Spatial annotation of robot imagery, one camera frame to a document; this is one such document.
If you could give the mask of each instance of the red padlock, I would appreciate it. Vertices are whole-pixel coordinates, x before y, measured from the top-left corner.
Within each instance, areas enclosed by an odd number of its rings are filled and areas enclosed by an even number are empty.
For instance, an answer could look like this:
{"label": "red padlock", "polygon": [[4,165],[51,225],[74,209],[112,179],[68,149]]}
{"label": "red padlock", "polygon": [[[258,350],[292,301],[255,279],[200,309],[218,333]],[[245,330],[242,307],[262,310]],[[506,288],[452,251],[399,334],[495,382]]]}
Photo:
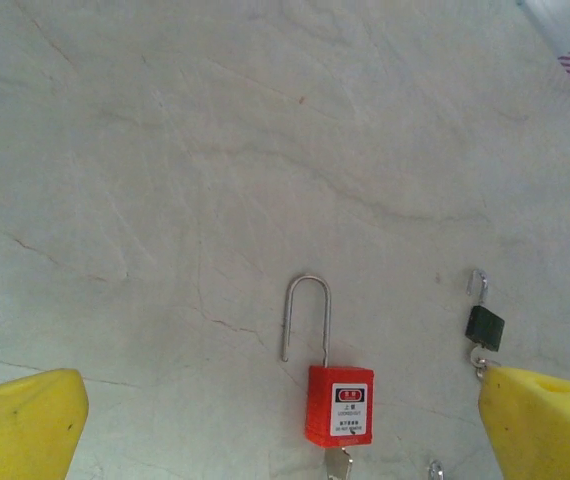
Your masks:
{"label": "red padlock", "polygon": [[288,360],[287,347],[292,329],[294,289],[303,280],[314,280],[325,291],[323,365],[309,367],[305,436],[310,442],[324,448],[368,445],[372,443],[374,371],[358,367],[329,366],[332,297],[329,285],[319,276],[300,275],[287,287],[282,360]]}

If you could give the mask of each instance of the yellow object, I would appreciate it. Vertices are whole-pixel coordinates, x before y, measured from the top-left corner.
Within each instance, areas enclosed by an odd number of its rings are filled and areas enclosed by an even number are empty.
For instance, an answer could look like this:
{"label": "yellow object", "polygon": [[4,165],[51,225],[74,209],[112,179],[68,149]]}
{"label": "yellow object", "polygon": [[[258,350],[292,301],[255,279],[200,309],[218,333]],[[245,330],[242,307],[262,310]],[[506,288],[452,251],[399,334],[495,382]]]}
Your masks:
{"label": "yellow object", "polygon": [[479,409],[505,480],[570,480],[569,381],[490,368]]}
{"label": "yellow object", "polygon": [[87,411],[76,370],[0,385],[0,480],[64,479]]}

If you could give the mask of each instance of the padlock label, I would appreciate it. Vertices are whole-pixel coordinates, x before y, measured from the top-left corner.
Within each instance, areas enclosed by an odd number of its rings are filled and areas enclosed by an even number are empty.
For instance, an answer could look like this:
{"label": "padlock label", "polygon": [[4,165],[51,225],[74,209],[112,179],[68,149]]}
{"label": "padlock label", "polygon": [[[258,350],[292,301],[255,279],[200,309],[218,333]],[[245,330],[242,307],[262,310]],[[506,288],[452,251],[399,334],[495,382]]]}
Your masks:
{"label": "padlock label", "polygon": [[367,385],[335,383],[332,386],[332,437],[367,433]]}

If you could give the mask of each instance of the padlock body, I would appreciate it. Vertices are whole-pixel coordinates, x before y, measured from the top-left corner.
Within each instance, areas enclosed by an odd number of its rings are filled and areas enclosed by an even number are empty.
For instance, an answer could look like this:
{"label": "padlock body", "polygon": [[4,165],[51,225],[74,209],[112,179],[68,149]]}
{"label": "padlock body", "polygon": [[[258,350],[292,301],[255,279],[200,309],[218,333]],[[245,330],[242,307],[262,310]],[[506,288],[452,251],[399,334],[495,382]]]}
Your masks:
{"label": "padlock body", "polygon": [[309,367],[305,436],[323,448],[372,443],[374,371]]}
{"label": "padlock body", "polygon": [[465,336],[492,352],[498,352],[504,327],[505,320],[482,305],[476,305],[469,315]]}

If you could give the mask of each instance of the padlock shackle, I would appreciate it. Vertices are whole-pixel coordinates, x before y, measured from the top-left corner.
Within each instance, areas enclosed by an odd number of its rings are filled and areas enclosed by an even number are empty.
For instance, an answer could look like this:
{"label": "padlock shackle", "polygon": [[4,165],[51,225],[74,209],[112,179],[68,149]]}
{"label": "padlock shackle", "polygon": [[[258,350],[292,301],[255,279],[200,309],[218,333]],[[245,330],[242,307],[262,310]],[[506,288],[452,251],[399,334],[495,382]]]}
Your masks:
{"label": "padlock shackle", "polygon": [[323,278],[318,275],[304,273],[294,277],[287,287],[287,294],[285,295],[285,314],[283,317],[283,353],[281,359],[286,362],[289,360],[287,356],[287,348],[289,347],[289,338],[292,332],[292,309],[294,307],[294,289],[303,280],[314,280],[323,287],[325,292],[325,318],[323,319],[323,367],[329,366],[329,333],[330,322],[332,318],[332,294],[329,290],[329,285]]}
{"label": "padlock shackle", "polygon": [[474,279],[477,276],[481,279],[481,293],[478,297],[478,304],[485,305],[485,300],[487,300],[487,293],[489,292],[489,280],[487,278],[487,273],[485,273],[485,270],[482,270],[480,268],[475,268],[472,270],[472,274],[469,276],[469,281],[467,282],[467,294],[472,294],[472,290],[474,288]]}

